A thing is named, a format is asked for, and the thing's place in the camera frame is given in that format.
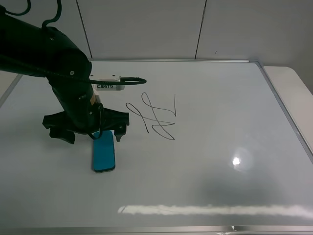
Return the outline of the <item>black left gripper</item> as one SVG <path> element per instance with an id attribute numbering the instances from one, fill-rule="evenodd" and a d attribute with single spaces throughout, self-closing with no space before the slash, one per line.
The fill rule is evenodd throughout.
<path id="1" fill-rule="evenodd" d="M 50 128 L 49 136 L 53 139 L 60 139 L 67 143 L 75 143 L 75 134 L 94 133 L 99 130 L 113 130 L 117 142 L 126 135 L 127 126 L 129 126 L 129 113 L 119 112 L 104 108 L 101 113 L 91 115 L 93 123 L 89 127 L 78 127 L 65 112 L 59 112 L 52 115 L 44 116 L 43 126 Z"/>

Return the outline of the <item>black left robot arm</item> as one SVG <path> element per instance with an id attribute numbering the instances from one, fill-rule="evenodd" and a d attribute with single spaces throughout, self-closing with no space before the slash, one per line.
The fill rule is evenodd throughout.
<path id="1" fill-rule="evenodd" d="M 36 27 L 0 9 L 0 68 L 3 71 L 47 78 L 63 111 L 47 115 L 43 126 L 50 136 L 75 142 L 75 135 L 98 139 L 112 130 L 121 140 L 129 114 L 103 107 L 90 80 L 92 64 L 62 32 L 44 21 Z"/>

